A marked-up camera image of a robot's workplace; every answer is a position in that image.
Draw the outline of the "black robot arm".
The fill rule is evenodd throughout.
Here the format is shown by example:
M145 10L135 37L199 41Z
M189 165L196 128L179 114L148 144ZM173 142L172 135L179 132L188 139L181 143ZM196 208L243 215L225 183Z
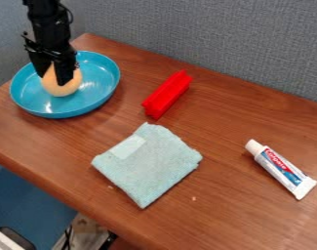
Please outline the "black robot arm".
M54 65L57 83L65 86L78 67L77 50L70 44L74 15L61 0L24 0L32 22L34 39L28 37L26 50L36 72L44 77Z

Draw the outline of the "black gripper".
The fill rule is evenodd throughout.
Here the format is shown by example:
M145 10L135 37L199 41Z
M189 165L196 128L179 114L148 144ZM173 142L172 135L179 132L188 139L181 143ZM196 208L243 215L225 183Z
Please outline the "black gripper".
M74 79L74 71L80 68L76 59L77 51L70 44L72 23L69 16L30 16L34 39L24 33L25 48L40 77L54 62L57 82L65 86Z

